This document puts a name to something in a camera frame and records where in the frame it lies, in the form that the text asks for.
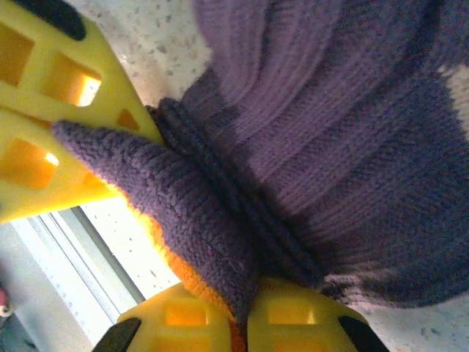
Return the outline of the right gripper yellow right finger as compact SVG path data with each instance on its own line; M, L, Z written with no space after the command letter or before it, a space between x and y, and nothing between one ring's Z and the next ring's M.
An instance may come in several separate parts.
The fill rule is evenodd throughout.
M249 351L387 351L354 309L283 279L264 278L247 324Z

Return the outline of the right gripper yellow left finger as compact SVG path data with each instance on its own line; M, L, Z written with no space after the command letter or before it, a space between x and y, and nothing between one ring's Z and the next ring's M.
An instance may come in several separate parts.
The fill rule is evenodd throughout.
M110 327L94 351L231 351L225 314L174 285L127 312Z

